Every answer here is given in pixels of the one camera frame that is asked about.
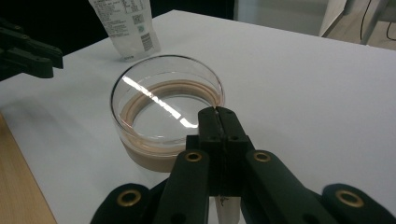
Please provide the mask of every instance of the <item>screw hole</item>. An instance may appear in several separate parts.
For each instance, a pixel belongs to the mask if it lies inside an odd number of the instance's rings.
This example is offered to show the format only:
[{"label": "screw hole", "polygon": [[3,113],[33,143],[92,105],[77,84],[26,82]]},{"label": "screw hole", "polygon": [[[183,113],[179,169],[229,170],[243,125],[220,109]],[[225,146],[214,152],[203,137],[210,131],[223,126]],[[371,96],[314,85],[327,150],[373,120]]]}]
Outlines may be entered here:
[{"label": "screw hole", "polygon": [[363,207],[364,202],[359,197],[357,194],[344,190],[344,189],[339,189],[335,192],[335,196],[337,197],[338,200],[340,200],[341,203],[344,203],[346,205],[349,205],[351,207]]},{"label": "screw hole", "polygon": [[271,157],[265,152],[256,152],[254,153],[254,159],[256,161],[270,161]]},{"label": "screw hole", "polygon": [[200,161],[201,158],[202,158],[202,155],[199,154],[198,152],[190,152],[186,155],[187,161]]},{"label": "screw hole", "polygon": [[117,198],[117,203],[122,207],[132,206],[140,201],[142,195],[135,189],[127,189],[123,191]]},{"label": "screw hole", "polygon": [[181,213],[176,213],[171,216],[172,224],[183,224],[186,223],[186,216]]}]

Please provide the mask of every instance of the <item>white tabletop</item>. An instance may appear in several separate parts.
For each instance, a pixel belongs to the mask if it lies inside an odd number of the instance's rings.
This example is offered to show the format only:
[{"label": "white tabletop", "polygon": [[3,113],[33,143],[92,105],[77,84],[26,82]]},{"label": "white tabletop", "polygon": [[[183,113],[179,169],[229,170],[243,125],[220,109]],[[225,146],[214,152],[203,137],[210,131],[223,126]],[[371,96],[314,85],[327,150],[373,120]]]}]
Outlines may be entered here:
[{"label": "white tabletop", "polygon": [[[153,25],[159,54],[218,74],[257,149],[309,189],[346,183],[396,215],[396,51],[181,11]],[[136,165],[112,123],[110,91],[130,65],[106,39],[65,56],[55,78],[0,82],[0,113],[59,223],[89,223],[117,186],[167,177]]]}]

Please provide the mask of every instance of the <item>dark background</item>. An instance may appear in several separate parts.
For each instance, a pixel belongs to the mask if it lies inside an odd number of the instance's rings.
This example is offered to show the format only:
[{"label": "dark background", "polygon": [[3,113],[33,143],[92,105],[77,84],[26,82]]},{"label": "dark background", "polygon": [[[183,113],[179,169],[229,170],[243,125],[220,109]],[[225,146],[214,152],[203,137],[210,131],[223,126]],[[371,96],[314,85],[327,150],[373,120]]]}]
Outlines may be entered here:
[{"label": "dark background", "polygon": [[[150,0],[153,17],[172,9],[233,19],[233,0]],[[0,0],[0,17],[64,55],[107,37],[88,0]]]}]

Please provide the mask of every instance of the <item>black mount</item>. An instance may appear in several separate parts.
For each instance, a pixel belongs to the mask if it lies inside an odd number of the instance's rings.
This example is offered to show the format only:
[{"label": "black mount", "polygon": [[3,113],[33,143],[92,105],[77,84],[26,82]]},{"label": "black mount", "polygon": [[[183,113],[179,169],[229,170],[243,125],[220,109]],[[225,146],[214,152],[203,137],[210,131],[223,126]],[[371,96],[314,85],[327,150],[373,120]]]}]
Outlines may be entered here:
[{"label": "black mount", "polygon": [[30,38],[19,25],[0,18],[0,81],[26,73],[53,77],[52,67],[63,68],[62,51]]},{"label": "black mount", "polygon": [[235,113],[223,107],[199,112],[199,134],[187,136],[167,180],[153,189],[114,189],[92,223],[204,224],[209,196],[241,198],[247,224],[396,223],[359,189],[344,184],[309,189],[273,153],[256,150]]}]

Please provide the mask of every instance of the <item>barcode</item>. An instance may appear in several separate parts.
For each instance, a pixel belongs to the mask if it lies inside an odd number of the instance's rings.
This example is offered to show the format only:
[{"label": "barcode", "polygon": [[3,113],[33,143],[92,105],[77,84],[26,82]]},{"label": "barcode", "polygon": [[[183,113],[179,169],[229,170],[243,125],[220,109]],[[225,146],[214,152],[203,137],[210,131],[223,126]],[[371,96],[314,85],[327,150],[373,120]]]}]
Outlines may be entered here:
[{"label": "barcode", "polygon": [[151,49],[152,41],[151,41],[151,37],[149,36],[149,33],[147,33],[146,35],[142,35],[141,38],[142,38],[143,48],[145,48],[145,51]]},{"label": "barcode", "polygon": [[137,5],[134,2],[132,2],[131,10],[132,10],[132,12],[139,11],[139,8],[137,7]]},{"label": "barcode", "polygon": [[145,22],[145,20],[143,18],[143,14],[132,16],[132,19],[134,20],[134,24],[139,24],[139,23]]}]

